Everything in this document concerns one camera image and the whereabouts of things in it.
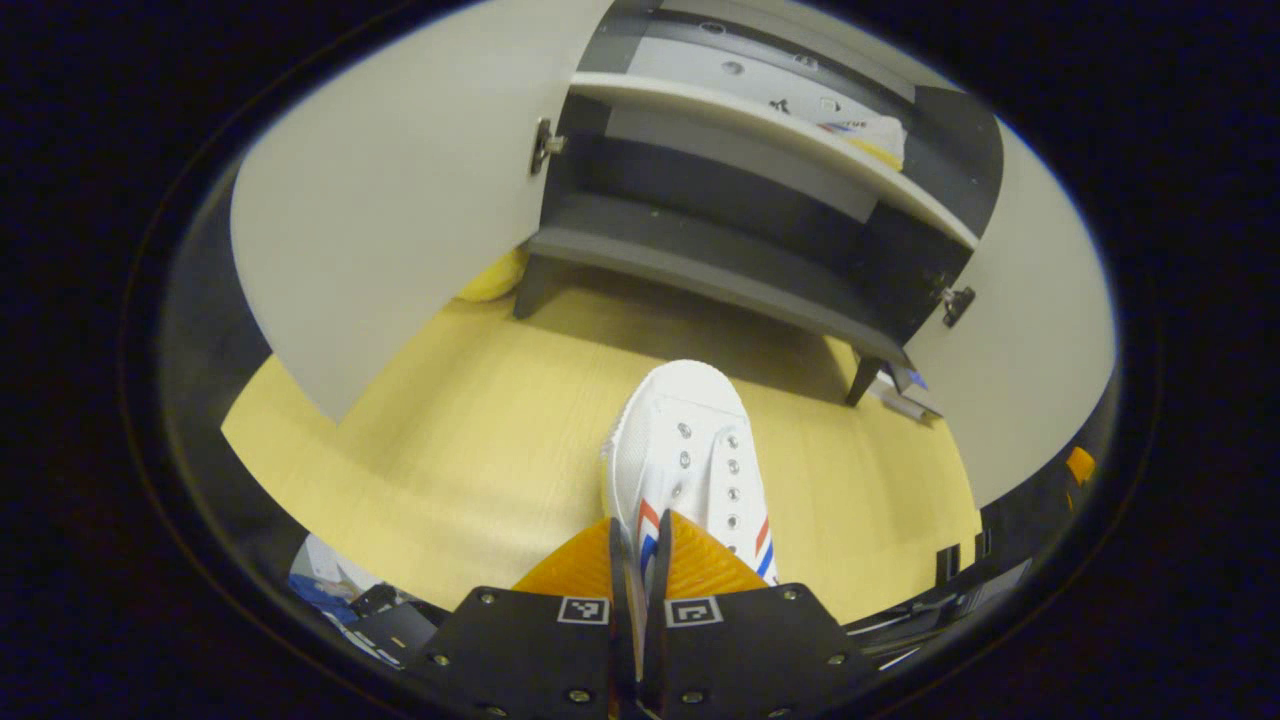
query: gray shelf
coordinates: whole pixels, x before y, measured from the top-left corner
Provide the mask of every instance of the gray shelf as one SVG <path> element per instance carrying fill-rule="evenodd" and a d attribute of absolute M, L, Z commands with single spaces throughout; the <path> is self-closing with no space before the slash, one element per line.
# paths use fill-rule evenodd
<path fill-rule="evenodd" d="M 539 259 L 545 258 L 660 282 L 845 341 L 860 356 L 850 402 L 856 402 L 881 361 L 910 366 L 902 347 L 881 329 L 876 313 L 849 282 L 724 225 L 576 192 L 545 209 L 527 249 L 532 261 L 521 283 L 517 318 L 531 314 L 540 300 L 545 278 L 539 277 Z"/>

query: orange object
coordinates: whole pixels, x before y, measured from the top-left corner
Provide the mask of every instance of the orange object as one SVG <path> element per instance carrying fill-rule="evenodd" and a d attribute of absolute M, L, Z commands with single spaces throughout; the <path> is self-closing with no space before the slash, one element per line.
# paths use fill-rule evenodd
<path fill-rule="evenodd" d="M 613 601 L 609 571 L 609 519 L 605 518 L 556 548 L 513 591 Z"/>
<path fill-rule="evenodd" d="M 767 587 L 727 547 L 678 512 L 671 514 L 671 569 L 667 600 L 705 597 Z"/>
<path fill-rule="evenodd" d="M 1073 447 L 1071 455 L 1066 459 L 1066 466 L 1071 469 L 1071 475 L 1075 477 L 1076 484 L 1083 486 L 1093 475 L 1093 469 L 1097 464 L 1093 461 L 1093 456 L 1080 447 Z"/>

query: blue object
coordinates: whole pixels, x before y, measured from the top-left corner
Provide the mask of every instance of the blue object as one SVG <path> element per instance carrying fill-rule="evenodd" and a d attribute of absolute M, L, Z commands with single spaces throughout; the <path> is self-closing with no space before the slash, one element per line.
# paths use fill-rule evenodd
<path fill-rule="evenodd" d="M 333 615 L 343 625 L 360 619 L 347 606 L 347 601 L 324 592 L 315 578 L 293 573 L 289 575 L 289 587 L 293 588 L 293 592 L 298 593 L 298 597 L 310 602 L 312 607 Z"/>
<path fill-rule="evenodd" d="M 649 561 L 658 555 L 658 541 L 645 536 L 644 544 L 640 546 L 640 574 L 649 569 Z"/>
<path fill-rule="evenodd" d="M 769 562 L 773 562 L 773 541 L 769 541 L 769 550 L 764 553 L 760 566 L 755 569 L 755 574 L 763 578 L 764 571 L 769 569 Z"/>

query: cabinet leg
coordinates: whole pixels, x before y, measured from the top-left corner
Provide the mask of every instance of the cabinet leg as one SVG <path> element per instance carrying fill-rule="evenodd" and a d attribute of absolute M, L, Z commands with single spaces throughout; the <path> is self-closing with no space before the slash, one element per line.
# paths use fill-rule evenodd
<path fill-rule="evenodd" d="M 867 388 L 872 387 L 872 382 L 876 380 L 876 374 L 881 372 L 884 366 L 884 361 L 879 357 L 858 357 L 858 372 L 854 373 L 854 384 L 849 388 L 849 396 L 845 397 L 845 404 L 856 407 L 858 401 L 863 398 Z"/>
<path fill-rule="evenodd" d="M 541 255 L 530 255 L 529 265 L 525 266 L 525 277 L 516 287 L 516 307 L 512 315 L 517 320 L 534 314 L 547 296 L 548 286 L 554 274 L 556 261 Z"/>

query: metal bracket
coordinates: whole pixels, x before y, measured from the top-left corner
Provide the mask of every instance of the metal bracket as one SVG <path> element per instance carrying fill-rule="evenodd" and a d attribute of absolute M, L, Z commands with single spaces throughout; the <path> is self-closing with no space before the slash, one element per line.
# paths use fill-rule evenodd
<path fill-rule="evenodd" d="M 534 158 L 529 164 L 529 174 L 536 176 L 543 169 L 543 163 L 552 155 L 564 151 L 568 138 L 561 135 L 552 135 L 552 120 L 549 118 L 538 119 L 538 135 L 534 136 Z"/>
<path fill-rule="evenodd" d="M 475 588 L 404 673 L 448 688 L 454 712 L 605 720 L 614 611 L 603 597 Z"/>
<path fill-rule="evenodd" d="M 946 287 L 942 288 L 941 296 L 942 307 L 946 310 L 946 314 L 942 315 L 942 324 L 950 328 L 956 324 L 956 320 L 959 320 L 961 315 L 964 315 L 964 311 L 969 309 L 969 305 L 973 302 L 974 297 L 978 297 L 978 293 L 974 292 L 972 287 L 966 287 L 961 291 Z"/>
<path fill-rule="evenodd" d="M 650 716 L 817 716 L 827 697 L 876 674 L 860 643 L 805 585 L 667 600 L 675 553 L 671 523 L 667 510 L 658 553 L 649 561 L 653 584 L 639 701 Z"/>

